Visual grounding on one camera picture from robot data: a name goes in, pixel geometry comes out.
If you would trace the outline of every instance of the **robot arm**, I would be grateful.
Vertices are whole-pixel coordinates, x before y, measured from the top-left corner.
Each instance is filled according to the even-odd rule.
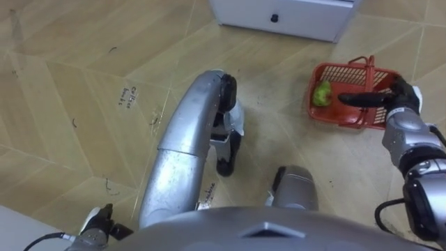
[[[391,93],[341,94],[340,101],[356,107],[385,107],[383,146],[405,179],[403,197],[410,228],[424,241],[446,249],[446,153],[444,138],[420,118],[421,94],[404,79]]]

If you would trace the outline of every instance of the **green fruit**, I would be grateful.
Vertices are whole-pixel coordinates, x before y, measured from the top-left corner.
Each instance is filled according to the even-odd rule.
[[[331,104],[331,94],[332,94],[332,88],[329,83],[329,81],[324,80],[319,84],[319,86],[314,89],[313,93],[313,105],[319,106],[319,107],[326,107]]]

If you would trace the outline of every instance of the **basket handle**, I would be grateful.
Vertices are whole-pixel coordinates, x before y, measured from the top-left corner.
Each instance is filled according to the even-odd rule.
[[[355,63],[356,61],[359,61],[361,59],[364,59],[366,67],[374,67],[375,66],[375,56],[373,56],[373,55],[370,56],[369,58],[367,58],[365,56],[359,56],[356,59],[350,60],[348,62],[348,64]]]

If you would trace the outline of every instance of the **red basket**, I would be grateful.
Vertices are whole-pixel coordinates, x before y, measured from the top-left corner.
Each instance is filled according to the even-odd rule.
[[[342,63],[322,63],[314,71],[307,92],[308,114],[316,120],[336,123],[348,128],[385,128],[384,108],[357,108],[342,104],[337,96],[340,93],[389,92],[389,86],[399,73],[393,70],[375,68],[375,58],[358,57]],[[331,84],[332,102],[327,107],[317,107],[312,103],[314,89],[323,80]]]

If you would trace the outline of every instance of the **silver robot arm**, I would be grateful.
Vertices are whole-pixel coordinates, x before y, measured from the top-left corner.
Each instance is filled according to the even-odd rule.
[[[412,231],[446,248],[446,154],[439,138],[413,110],[387,116],[384,147],[405,178],[406,211]]]
[[[236,94],[235,78],[222,70],[206,71],[187,90],[158,146],[140,229],[196,208],[210,144],[217,152],[217,172],[232,174],[241,136],[225,121],[236,106]]]
[[[446,250],[446,153],[444,137],[420,118],[421,93],[398,78],[391,93],[341,94],[356,107],[387,109],[383,146],[402,173],[403,202],[413,233]]]

